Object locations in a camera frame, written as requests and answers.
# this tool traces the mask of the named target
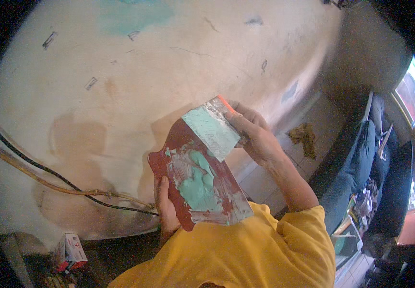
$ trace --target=person's right hand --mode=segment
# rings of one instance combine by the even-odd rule
[[[237,101],[229,104],[242,115],[226,112],[225,118],[244,137],[242,146],[249,156],[264,168],[280,161],[284,152],[262,115]]]

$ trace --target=mint green putty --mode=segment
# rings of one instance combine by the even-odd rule
[[[214,177],[217,175],[199,151],[190,151],[189,156],[206,173],[203,174],[198,167],[192,166],[192,177],[185,179],[178,187],[180,195],[193,211],[221,211],[222,205],[214,194]]]

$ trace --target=blue paint patch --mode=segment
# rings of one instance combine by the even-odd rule
[[[292,96],[294,96],[296,90],[297,90],[297,85],[299,84],[299,81],[297,80],[294,84],[292,84],[291,88],[289,88],[281,97],[281,103],[284,103],[285,101],[287,101],[289,98],[291,98]]]
[[[162,24],[174,11],[161,0],[102,0],[98,25],[108,34],[126,36]]]

